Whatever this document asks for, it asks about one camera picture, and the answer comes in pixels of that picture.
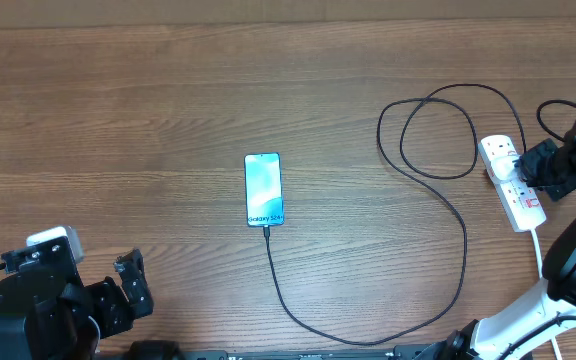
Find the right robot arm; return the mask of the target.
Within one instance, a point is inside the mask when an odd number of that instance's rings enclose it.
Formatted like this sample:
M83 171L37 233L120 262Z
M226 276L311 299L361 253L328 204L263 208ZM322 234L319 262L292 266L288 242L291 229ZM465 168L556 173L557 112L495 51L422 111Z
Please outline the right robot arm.
M544 223L539 191L558 201L576 189L576 120L565 136L551 136L524 154L503 135L484 138L479 151L517 232L534 232ZM419 358L523 359L576 328L576 218L539 265L538 282L511 305L428 346Z

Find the Samsung Galaxy smartphone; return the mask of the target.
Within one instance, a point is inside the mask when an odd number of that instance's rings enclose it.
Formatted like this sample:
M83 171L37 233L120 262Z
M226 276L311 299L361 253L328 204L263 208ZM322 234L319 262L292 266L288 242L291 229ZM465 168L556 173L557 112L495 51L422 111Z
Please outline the Samsung Galaxy smartphone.
M278 153L244 157L246 220L250 227L282 225L285 220Z

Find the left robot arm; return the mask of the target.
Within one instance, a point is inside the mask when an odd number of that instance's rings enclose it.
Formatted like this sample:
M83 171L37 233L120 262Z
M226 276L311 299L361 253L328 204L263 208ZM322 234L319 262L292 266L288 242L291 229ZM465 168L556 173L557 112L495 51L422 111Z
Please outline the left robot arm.
M65 236L1 255L0 359L64 359L78 332L91 326L97 340L126 332L152 314L143 256L120 256L111 277L84 285Z

